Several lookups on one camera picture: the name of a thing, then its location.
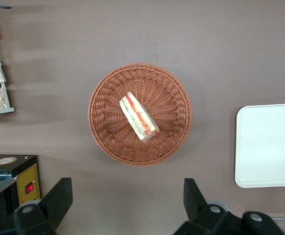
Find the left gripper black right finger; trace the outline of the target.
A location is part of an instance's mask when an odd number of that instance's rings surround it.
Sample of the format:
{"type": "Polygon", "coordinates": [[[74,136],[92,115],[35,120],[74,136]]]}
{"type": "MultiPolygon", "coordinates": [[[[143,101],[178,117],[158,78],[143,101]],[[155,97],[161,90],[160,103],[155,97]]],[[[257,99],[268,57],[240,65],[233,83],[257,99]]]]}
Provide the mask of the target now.
{"type": "Polygon", "coordinates": [[[222,206],[208,204],[192,178],[184,179],[183,204],[188,221],[176,235],[283,235],[284,232],[268,215],[249,211],[242,218],[222,206]]]}

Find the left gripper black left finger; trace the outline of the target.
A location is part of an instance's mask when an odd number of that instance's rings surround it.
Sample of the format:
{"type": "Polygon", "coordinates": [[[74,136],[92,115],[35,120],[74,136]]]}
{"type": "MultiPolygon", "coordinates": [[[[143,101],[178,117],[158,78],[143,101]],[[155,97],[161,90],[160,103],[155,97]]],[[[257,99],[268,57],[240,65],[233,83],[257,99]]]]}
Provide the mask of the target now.
{"type": "Polygon", "coordinates": [[[0,217],[0,235],[55,235],[72,202],[72,180],[61,178],[42,200],[0,217]]]}

